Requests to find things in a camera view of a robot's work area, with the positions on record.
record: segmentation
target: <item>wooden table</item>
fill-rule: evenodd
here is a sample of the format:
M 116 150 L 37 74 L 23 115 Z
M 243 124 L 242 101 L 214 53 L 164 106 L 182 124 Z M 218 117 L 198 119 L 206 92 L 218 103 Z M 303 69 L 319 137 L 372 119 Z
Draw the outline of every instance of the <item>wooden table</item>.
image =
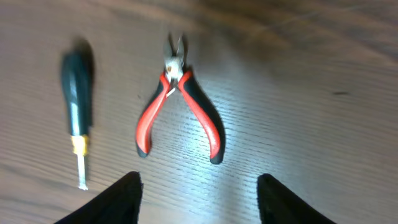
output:
M 398 222 L 398 3 L 2 0 L 0 223 L 51 223 L 131 170 L 140 223 L 259 223 L 270 173 L 337 223 Z M 173 94 L 141 159 L 134 132 L 171 32 L 224 121 L 224 163 Z M 96 60 L 89 191 L 59 80 L 76 35 Z

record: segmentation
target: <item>dark green handle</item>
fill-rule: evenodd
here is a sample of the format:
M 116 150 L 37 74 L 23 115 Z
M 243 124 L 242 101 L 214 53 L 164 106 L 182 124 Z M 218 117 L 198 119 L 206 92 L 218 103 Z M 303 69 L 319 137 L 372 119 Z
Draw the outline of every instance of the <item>dark green handle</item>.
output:
M 63 57 L 61 83 L 71 136 L 88 135 L 91 122 L 91 74 L 88 62 L 79 51 Z

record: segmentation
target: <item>wire cutter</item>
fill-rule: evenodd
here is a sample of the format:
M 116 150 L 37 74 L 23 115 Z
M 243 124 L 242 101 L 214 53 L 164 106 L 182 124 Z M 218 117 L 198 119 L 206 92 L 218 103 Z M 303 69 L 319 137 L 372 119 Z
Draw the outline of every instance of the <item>wire cutter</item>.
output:
M 210 162 L 220 164 L 225 150 L 224 126 L 217 110 L 195 80 L 192 70 L 185 66 L 185 55 L 183 38 L 180 37 L 178 40 L 177 51 L 174 51 L 172 39 L 169 38 L 164 45 L 165 68 L 160 75 L 159 85 L 137 124 L 137 152 L 143 158 L 150 152 L 151 127 L 166 98 L 178 89 L 207 134 L 210 142 Z

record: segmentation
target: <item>red and black handle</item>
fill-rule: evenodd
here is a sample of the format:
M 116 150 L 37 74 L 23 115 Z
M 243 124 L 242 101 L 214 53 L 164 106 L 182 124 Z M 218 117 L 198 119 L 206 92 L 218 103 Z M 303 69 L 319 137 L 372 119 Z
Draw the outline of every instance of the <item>red and black handle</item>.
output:
M 191 71 L 184 73 L 178 83 L 178 89 L 207 134 L 210 143 L 210 162 L 220 164 L 225 152 L 225 130 L 220 115 Z
M 162 73 L 159 85 L 142 112 L 136 129 L 137 152 L 142 158 L 147 157 L 150 151 L 150 131 L 156 116 L 159 114 L 160 109 L 162 109 L 163 104 L 166 102 L 166 95 L 169 92 L 169 89 L 170 83 L 167 81 L 165 73 Z

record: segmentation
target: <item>screwdriver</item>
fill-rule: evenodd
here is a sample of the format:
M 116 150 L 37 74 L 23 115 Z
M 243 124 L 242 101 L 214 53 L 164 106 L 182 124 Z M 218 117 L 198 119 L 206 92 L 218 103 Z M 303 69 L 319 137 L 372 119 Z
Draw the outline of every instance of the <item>screwdriver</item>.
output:
M 88 153 L 91 119 L 92 69 L 88 54 L 75 47 L 62 58 L 61 83 L 65 97 L 73 153 L 77 155 L 79 188 L 88 190 L 85 156 Z

